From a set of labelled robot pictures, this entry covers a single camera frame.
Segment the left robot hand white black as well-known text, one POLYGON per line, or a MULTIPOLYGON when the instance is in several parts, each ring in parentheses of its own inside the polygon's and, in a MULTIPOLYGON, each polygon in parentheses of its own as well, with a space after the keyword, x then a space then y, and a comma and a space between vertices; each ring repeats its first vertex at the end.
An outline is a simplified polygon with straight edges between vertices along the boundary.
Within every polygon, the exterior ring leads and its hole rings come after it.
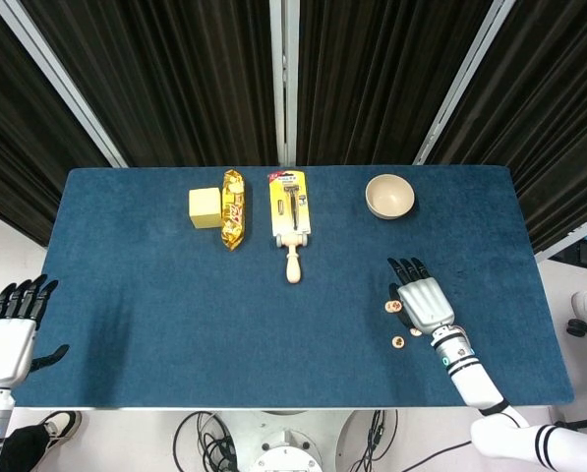
POLYGON ((45 356, 33 350, 48 302, 57 288, 45 274, 20 283, 12 282, 0 292, 0 389, 20 385, 30 373, 60 362, 70 346, 62 344, 45 356))

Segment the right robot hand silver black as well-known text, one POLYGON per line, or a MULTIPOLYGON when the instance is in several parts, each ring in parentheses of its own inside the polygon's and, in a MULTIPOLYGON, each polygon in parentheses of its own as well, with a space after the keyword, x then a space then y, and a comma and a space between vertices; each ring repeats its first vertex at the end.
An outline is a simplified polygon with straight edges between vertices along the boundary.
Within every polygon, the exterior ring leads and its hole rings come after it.
POLYGON ((454 310, 420 260, 388 258, 387 262, 398 279, 388 286, 389 301, 400 304, 395 314, 407 328, 432 334, 454 323, 454 310))

